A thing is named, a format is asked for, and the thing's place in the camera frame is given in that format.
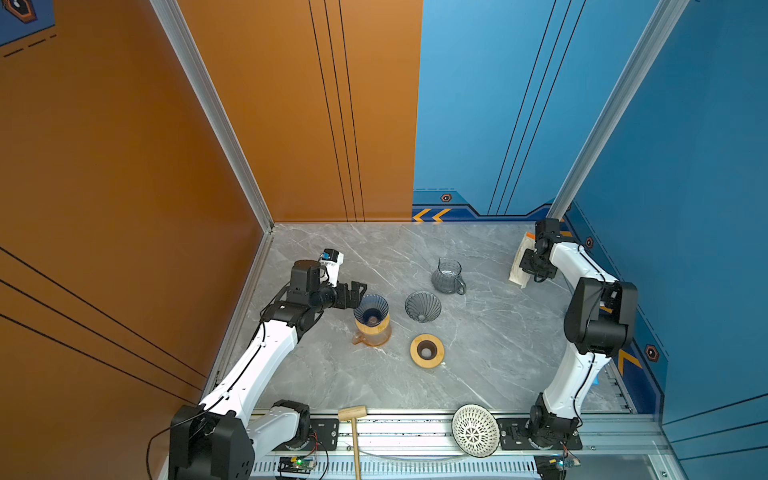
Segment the blue glass dripper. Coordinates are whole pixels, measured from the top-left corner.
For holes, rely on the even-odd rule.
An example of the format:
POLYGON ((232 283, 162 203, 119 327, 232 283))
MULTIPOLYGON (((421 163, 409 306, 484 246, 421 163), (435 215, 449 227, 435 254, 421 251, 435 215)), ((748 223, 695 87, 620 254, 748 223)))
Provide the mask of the blue glass dripper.
POLYGON ((381 295, 366 294, 354 309, 355 321, 366 327, 377 327, 389 315, 389 304, 381 295))

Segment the coffee filter pack orange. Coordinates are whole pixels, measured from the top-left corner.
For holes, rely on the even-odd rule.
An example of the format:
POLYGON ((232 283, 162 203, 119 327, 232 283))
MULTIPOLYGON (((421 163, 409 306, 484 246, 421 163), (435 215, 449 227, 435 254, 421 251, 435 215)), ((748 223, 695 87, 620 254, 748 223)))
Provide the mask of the coffee filter pack orange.
POLYGON ((533 233, 527 232, 521 240, 509 273, 509 281, 518 285, 521 289, 524 289, 531 279, 531 275, 522 269, 521 263, 525 252, 534 249, 535 236, 533 233))

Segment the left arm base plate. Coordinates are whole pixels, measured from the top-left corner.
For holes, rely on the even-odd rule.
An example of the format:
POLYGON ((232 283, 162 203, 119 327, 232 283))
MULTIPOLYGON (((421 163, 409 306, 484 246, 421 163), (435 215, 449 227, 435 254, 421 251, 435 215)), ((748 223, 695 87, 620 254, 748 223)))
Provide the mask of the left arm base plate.
POLYGON ((311 418, 308 436, 304 440, 296 440, 283 443, 275 448, 275 451, 299 451, 308 452, 315 447, 315 440, 319 440, 328 451, 337 449, 339 439, 339 420, 335 418, 311 418))

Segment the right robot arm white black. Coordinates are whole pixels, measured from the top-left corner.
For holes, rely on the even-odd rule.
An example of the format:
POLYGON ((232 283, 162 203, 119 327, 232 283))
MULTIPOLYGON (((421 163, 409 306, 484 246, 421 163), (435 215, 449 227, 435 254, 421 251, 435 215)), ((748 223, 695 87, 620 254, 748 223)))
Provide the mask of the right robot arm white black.
POLYGON ((598 374, 634 338, 638 291, 574 242, 538 249, 528 234, 518 248, 515 266, 522 285, 561 273, 573 288, 563 320, 568 345, 553 380, 531 407, 526 425, 534 447, 565 446, 583 424, 583 402, 598 374))

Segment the grey glass pitcher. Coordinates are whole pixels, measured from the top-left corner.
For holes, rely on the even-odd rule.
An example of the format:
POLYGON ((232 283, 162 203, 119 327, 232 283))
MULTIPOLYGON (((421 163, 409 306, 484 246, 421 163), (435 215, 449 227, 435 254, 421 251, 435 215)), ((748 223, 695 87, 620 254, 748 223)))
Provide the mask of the grey glass pitcher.
POLYGON ((440 258, 431 275, 433 287, 444 294, 466 293, 466 283, 462 278, 462 265, 449 258, 440 258))

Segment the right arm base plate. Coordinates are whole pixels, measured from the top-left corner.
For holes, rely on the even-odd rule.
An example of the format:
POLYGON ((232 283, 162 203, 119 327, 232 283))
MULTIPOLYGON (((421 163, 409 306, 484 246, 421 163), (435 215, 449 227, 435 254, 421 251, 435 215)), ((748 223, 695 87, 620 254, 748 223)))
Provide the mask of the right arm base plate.
POLYGON ((545 438, 543 435, 539 435, 531 438, 528 418, 501 418, 497 420, 497 424, 500 430, 500 446, 504 451, 554 451, 563 449, 580 451, 584 448, 578 432, 568 437, 561 437, 556 434, 554 437, 545 438))

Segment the orange glass carafe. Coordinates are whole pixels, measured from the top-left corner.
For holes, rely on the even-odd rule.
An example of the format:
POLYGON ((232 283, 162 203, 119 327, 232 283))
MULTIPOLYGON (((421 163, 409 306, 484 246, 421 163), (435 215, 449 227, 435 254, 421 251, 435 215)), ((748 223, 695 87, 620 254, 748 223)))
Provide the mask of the orange glass carafe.
POLYGON ((365 344, 370 347, 381 346, 388 342, 388 340, 391 337, 391 333, 392 333, 391 324, 390 324, 390 328, 387 331, 380 333, 378 335, 365 335, 361 333, 357 328, 357 331, 352 338, 352 343, 355 345, 365 344))

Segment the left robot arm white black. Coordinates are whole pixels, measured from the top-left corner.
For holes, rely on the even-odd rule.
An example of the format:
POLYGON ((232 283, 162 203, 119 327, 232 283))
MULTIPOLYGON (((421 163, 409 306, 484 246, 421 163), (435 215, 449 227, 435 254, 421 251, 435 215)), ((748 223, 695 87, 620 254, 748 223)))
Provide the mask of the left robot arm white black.
POLYGON ((289 281, 261 310, 251 342, 225 378, 194 407, 173 417, 169 435, 170 479, 247 479, 258 460, 280 445, 303 445, 309 436, 306 404, 281 400, 256 423, 256 403, 287 355, 328 309, 357 308, 367 286, 341 283, 344 256, 324 250, 298 260, 289 281))

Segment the wooden ring holder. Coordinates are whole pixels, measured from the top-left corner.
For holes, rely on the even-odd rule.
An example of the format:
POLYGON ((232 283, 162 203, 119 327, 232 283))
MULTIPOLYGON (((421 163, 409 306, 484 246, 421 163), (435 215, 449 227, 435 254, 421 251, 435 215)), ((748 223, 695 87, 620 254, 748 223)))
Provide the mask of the wooden ring holder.
POLYGON ((422 334, 411 342, 410 355, 413 362, 420 368, 433 369, 443 362, 445 348, 436 336, 422 334))
POLYGON ((375 309, 365 310, 356 320, 358 330, 365 335, 378 335, 390 328, 390 317, 375 309))

